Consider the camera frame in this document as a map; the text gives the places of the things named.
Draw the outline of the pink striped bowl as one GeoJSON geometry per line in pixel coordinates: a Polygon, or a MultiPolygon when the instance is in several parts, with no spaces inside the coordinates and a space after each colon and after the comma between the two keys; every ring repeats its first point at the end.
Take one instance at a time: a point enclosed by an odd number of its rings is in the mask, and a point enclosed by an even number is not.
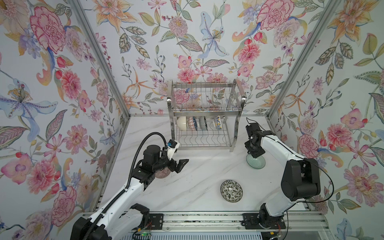
{"type": "Polygon", "coordinates": [[[171,171],[169,170],[169,168],[164,168],[163,170],[157,171],[155,177],[158,179],[164,179],[169,176],[170,173],[171,171]]]}

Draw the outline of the stainless steel dish rack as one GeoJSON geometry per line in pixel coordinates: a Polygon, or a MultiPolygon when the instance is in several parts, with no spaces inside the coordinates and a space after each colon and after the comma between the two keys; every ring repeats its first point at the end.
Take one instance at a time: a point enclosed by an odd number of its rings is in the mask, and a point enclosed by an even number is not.
{"type": "Polygon", "coordinates": [[[168,81],[167,108],[171,136],[181,143],[182,150],[216,149],[233,152],[238,140],[240,118],[246,94],[238,79],[229,83],[175,83],[168,81]],[[183,132],[177,127],[178,117],[195,117],[197,131],[183,132]],[[200,129],[199,117],[207,120],[208,130],[200,129]],[[220,116],[223,129],[218,131],[213,119],[220,116]]]}

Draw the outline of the pale green bowl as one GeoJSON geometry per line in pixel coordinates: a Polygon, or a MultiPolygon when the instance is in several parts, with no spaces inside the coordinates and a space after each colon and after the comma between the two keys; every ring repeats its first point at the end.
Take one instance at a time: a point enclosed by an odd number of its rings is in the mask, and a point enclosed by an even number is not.
{"type": "Polygon", "coordinates": [[[246,161],[251,168],[257,169],[257,170],[260,170],[266,166],[266,160],[263,156],[254,158],[252,155],[248,154],[246,156],[246,161]]]}

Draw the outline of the cream white bowl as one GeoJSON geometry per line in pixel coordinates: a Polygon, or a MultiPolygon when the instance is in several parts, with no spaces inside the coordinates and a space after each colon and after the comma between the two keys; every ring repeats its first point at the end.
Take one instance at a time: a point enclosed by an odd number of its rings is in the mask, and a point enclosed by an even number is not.
{"type": "Polygon", "coordinates": [[[185,116],[178,117],[177,127],[179,128],[180,131],[183,131],[183,132],[187,131],[188,129],[187,117],[185,116]]]}

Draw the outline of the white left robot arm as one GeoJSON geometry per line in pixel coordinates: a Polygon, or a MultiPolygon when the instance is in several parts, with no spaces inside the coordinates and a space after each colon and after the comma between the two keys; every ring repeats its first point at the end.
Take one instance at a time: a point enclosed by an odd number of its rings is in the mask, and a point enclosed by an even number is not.
{"type": "Polygon", "coordinates": [[[90,217],[79,218],[73,226],[72,240],[118,240],[130,231],[139,231],[150,225],[149,208],[136,203],[136,199],[147,189],[164,169],[180,173],[188,163],[187,159],[173,160],[180,147],[177,141],[169,141],[164,148],[150,145],[144,150],[144,157],[122,186],[103,207],[90,217]]]}

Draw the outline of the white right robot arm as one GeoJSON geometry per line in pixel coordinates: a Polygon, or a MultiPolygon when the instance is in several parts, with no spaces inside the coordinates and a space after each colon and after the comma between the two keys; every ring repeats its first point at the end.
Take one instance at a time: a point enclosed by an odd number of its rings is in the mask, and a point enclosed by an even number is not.
{"type": "Polygon", "coordinates": [[[278,193],[262,204],[258,222],[269,229],[281,221],[284,213],[296,203],[304,202],[321,191],[320,168],[315,159],[307,159],[287,147],[272,131],[262,130],[257,122],[246,126],[249,140],[247,162],[255,169],[266,165],[264,154],[269,153],[283,167],[284,172],[278,193]]]}

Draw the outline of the dark petal pattern bowl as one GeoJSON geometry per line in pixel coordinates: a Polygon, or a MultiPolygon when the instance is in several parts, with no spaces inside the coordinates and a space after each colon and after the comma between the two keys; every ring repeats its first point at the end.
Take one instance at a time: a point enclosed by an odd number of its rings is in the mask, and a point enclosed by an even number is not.
{"type": "Polygon", "coordinates": [[[202,131],[207,131],[208,130],[208,124],[207,120],[204,116],[199,117],[199,124],[200,124],[200,129],[202,131]]]}

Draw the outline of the black white floral bowl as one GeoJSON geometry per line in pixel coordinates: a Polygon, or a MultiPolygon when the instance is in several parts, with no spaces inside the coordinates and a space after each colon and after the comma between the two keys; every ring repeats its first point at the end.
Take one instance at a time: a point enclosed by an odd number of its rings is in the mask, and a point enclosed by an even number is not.
{"type": "Polygon", "coordinates": [[[220,193],[229,203],[237,203],[243,197],[243,189],[239,183],[234,180],[226,180],[221,184],[220,193]]]}

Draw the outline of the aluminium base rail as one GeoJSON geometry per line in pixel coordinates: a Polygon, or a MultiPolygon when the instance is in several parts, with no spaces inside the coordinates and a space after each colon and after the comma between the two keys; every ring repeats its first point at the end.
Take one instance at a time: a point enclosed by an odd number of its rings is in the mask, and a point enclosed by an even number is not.
{"type": "Polygon", "coordinates": [[[162,214],[162,228],[153,232],[327,232],[325,217],[320,212],[288,211],[275,228],[246,229],[245,212],[150,212],[162,214]]]}

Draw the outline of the blue geometric red bowl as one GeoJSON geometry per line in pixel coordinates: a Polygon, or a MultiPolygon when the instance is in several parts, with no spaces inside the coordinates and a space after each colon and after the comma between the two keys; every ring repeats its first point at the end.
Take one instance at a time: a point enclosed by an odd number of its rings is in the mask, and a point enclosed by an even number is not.
{"type": "Polygon", "coordinates": [[[195,117],[188,117],[188,126],[191,131],[198,130],[198,124],[195,117]]]}

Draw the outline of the blue yellow patterned bowl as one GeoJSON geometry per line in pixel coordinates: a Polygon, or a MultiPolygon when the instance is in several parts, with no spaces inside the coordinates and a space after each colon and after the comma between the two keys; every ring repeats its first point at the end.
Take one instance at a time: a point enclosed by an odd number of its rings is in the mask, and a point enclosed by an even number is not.
{"type": "Polygon", "coordinates": [[[216,128],[218,131],[220,131],[220,130],[223,129],[223,124],[222,124],[222,121],[221,121],[220,116],[216,116],[216,117],[214,117],[213,122],[214,122],[214,126],[215,126],[215,128],[216,128]]]}

